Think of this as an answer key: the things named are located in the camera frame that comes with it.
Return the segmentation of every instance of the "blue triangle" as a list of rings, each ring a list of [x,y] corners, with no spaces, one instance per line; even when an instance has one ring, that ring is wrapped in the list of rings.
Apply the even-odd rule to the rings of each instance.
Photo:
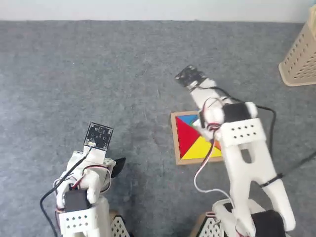
[[[177,116],[182,122],[185,122],[187,125],[191,124],[198,119],[198,115],[179,115]]]

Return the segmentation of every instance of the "red triangle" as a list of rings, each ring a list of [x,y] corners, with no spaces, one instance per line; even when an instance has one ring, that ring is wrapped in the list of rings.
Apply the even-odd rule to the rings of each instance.
[[[199,138],[200,134],[194,128],[184,123],[176,117],[180,158],[190,149],[194,142]]]

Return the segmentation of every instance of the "white wire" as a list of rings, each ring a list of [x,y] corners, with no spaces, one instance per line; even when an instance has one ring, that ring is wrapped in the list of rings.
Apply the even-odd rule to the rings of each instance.
[[[212,155],[213,149],[214,149],[214,144],[212,145],[212,150],[211,150],[209,156],[206,158],[205,162],[202,163],[201,167],[197,170],[197,172],[196,172],[196,174],[195,174],[195,176],[194,176],[194,186],[195,186],[195,188],[196,188],[199,192],[201,192],[201,193],[205,193],[205,194],[206,194],[206,193],[211,193],[211,192],[220,192],[220,193],[224,194],[224,195],[229,199],[229,201],[231,202],[233,208],[235,208],[235,205],[234,205],[234,202],[233,202],[232,198],[231,198],[225,191],[223,191],[223,190],[221,190],[221,189],[209,189],[209,190],[204,190],[204,189],[200,189],[200,188],[198,187],[198,185],[197,185],[197,177],[198,177],[198,174],[200,174],[200,172],[203,170],[203,168],[205,167],[205,165],[208,163],[208,161],[209,161],[209,159],[210,159],[210,157],[211,157],[211,155]]]

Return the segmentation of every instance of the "black cable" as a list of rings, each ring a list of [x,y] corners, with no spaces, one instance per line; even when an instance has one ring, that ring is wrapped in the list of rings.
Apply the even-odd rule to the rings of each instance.
[[[199,89],[202,89],[202,90],[205,90],[205,89],[213,89],[213,90],[219,90],[221,91],[226,97],[229,97],[231,98],[232,100],[235,100],[237,102],[244,102],[240,99],[237,99],[235,97],[232,97],[226,90],[218,87],[218,86],[212,86],[212,87],[198,87]],[[273,118],[272,118],[272,121],[271,121],[271,125],[270,125],[270,132],[269,132],[269,152],[270,152],[270,155],[271,155],[271,158],[273,159],[273,135],[274,135],[274,129],[275,129],[275,124],[276,124],[276,121],[277,121],[277,112],[274,110],[274,109],[271,109],[269,107],[266,107],[266,106],[261,106],[261,105],[257,105],[256,106],[259,108],[259,109],[262,109],[262,110],[267,110],[267,111],[271,111],[273,113]]]
[[[314,159],[316,157],[316,151],[314,151],[313,153],[311,153],[308,157],[298,161],[297,163],[293,164],[289,169],[287,169],[285,172],[279,173],[276,175],[276,177],[274,177],[273,179],[269,180],[268,182],[261,184],[260,187],[264,188],[266,186],[268,186],[269,184],[273,183],[275,180],[281,179],[284,176],[288,175],[289,173],[291,173],[292,171],[294,171],[295,169],[301,167],[303,164],[311,161],[312,159]]]
[[[92,150],[92,147],[90,147],[89,151],[85,154],[85,156],[83,158],[81,158],[73,167],[70,168],[70,170],[68,170],[68,172],[58,182],[58,184],[56,184],[55,187],[53,187],[46,194],[44,194],[42,196],[42,198],[40,199],[40,201],[39,201],[40,209],[43,212],[44,216],[46,217],[47,221],[49,222],[49,224],[50,224],[50,226],[51,226],[51,228],[52,228],[52,230],[54,232],[54,236],[55,237],[58,237],[57,231],[55,229],[55,226],[54,226],[53,222],[51,221],[50,217],[48,216],[47,212],[44,209],[43,202],[44,202],[45,198],[47,198],[50,194],[52,194],[61,185],[61,183],[65,181],[65,179],[68,177],[68,175],[70,175],[70,173],[73,172],[73,170],[87,158],[87,156],[88,156],[88,154],[90,153],[91,150]]]

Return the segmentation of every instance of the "yellow triangle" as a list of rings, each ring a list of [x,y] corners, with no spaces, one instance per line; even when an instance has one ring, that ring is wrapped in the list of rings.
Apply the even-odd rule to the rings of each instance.
[[[199,137],[181,159],[205,158],[210,148],[211,148],[211,144],[207,142],[203,137]],[[211,157],[221,157],[221,156],[222,156],[221,150],[214,147]]]

